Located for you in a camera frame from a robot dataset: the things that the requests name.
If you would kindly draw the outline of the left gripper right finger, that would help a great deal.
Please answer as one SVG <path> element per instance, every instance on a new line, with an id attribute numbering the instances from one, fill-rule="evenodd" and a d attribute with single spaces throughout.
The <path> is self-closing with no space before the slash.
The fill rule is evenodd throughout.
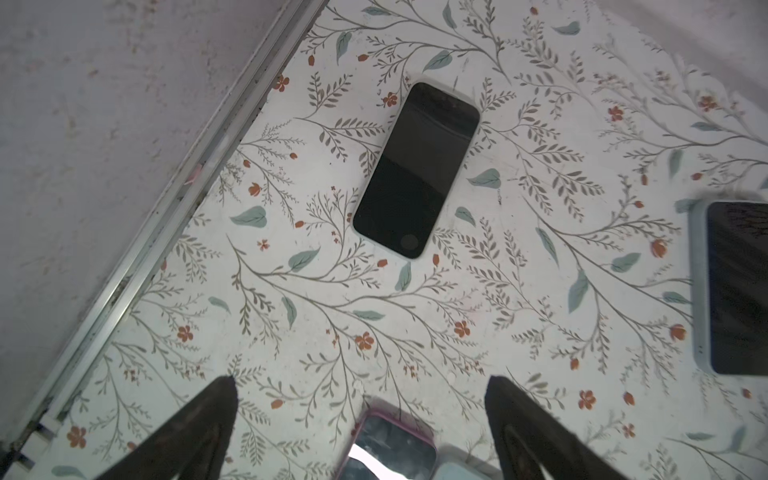
<path id="1" fill-rule="evenodd" d="M 505 479 L 623 477 L 510 379 L 490 377 L 484 404 Z"/>

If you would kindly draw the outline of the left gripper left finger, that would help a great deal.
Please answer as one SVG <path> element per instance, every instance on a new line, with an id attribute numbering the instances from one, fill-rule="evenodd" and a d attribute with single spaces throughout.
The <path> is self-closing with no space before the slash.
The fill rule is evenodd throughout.
<path id="1" fill-rule="evenodd" d="M 218 479 L 238 413 L 232 376 L 220 376 L 102 479 Z"/>

